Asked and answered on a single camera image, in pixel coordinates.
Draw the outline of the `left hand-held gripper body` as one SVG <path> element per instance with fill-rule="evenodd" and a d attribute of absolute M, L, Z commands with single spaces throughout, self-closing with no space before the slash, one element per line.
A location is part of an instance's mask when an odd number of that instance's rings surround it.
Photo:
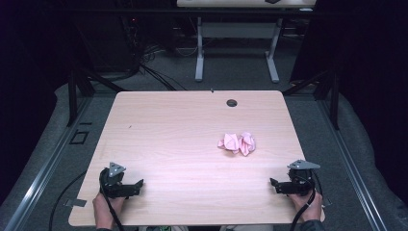
<path fill-rule="evenodd" d="M 122 179 L 124 176 L 125 167 L 110 162 L 108 167 L 105 167 L 99 175 L 100 192 L 109 197 L 129 197 L 133 195 L 131 185 L 123 185 Z"/>

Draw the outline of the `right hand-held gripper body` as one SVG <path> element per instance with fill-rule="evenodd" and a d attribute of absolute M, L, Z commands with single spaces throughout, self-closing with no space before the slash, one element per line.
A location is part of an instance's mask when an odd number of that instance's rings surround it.
<path fill-rule="evenodd" d="M 286 186 L 285 194 L 300 194 L 304 196 L 315 187 L 313 171 L 320 165 L 305 160 L 297 160 L 288 165 L 291 181 Z"/>

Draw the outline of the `person's right hand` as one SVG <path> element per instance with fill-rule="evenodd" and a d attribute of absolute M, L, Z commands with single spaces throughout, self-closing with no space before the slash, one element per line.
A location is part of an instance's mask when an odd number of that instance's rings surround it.
<path fill-rule="evenodd" d="M 301 214 L 300 219 L 302 221 L 308 220 L 320 220 L 322 212 L 322 196 L 316 192 L 312 202 L 309 201 L 312 192 L 309 192 L 305 196 L 298 194 L 290 194 L 289 198 L 292 200 L 295 209 L 299 212 L 303 207 L 306 210 Z"/>

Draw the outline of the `person's left hand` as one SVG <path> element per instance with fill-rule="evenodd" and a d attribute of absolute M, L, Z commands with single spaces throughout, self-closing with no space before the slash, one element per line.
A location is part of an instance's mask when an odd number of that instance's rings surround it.
<path fill-rule="evenodd" d="M 112 208 L 119 215 L 124 203 L 124 197 L 110 198 Z M 110 212 L 108 202 L 102 193 L 98 193 L 92 201 L 94 220 L 97 231 L 112 231 L 115 225 L 114 217 Z"/>

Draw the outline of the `grey tape piece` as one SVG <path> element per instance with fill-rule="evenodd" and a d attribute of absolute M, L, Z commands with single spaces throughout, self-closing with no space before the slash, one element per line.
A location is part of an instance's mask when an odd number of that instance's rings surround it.
<path fill-rule="evenodd" d="M 87 204 L 86 200 L 74 198 L 74 199 L 68 199 L 64 203 L 64 206 L 73 208 L 73 207 L 84 207 L 86 204 Z"/>

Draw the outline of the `crumpled pink cloth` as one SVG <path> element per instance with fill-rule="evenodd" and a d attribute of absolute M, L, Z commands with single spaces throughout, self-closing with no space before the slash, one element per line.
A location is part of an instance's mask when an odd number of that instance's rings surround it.
<path fill-rule="evenodd" d="M 256 142 L 254 137 L 248 132 L 243 132 L 239 136 L 237 134 L 226 133 L 218 141 L 217 147 L 229 150 L 233 154 L 242 153 L 243 156 L 247 156 L 256 149 Z"/>

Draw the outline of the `white desk with metal legs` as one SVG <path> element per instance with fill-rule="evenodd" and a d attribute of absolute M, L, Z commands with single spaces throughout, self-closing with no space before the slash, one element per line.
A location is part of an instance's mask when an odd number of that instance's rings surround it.
<path fill-rule="evenodd" d="M 177 6 L 186 10 L 277 10 L 279 13 L 311 12 L 317 0 L 177 0 Z M 204 73 L 204 38 L 208 39 L 269 39 L 270 48 L 265 53 L 272 83 L 279 82 L 274 53 L 282 28 L 282 18 L 271 22 L 244 22 L 242 19 L 197 18 L 197 61 L 195 80 L 201 82 Z"/>

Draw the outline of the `aluminium floor rail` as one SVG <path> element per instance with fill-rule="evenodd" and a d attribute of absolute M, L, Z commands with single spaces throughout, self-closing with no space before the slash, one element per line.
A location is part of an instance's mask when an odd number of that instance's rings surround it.
<path fill-rule="evenodd" d="M 340 150 L 340 158 L 342 160 L 344 169 L 366 214 L 372 231 L 389 231 L 378 211 L 377 206 L 374 203 L 371 193 L 368 190 L 360 171 L 358 170 L 358 167 L 354 163 L 349 148 L 344 141 L 342 132 L 339 129 L 336 129 L 330 120 L 329 109 L 326 102 L 318 100 L 317 105 Z"/>
<path fill-rule="evenodd" d="M 0 231 L 19 231 L 36 207 L 46 185 L 59 164 L 68 140 L 73 136 L 79 119 L 87 111 L 91 97 L 81 99 L 77 115 L 67 126 L 68 103 L 58 99 L 45 130 L 28 163 L 14 184 L 6 201 L 0 206 Z"/>

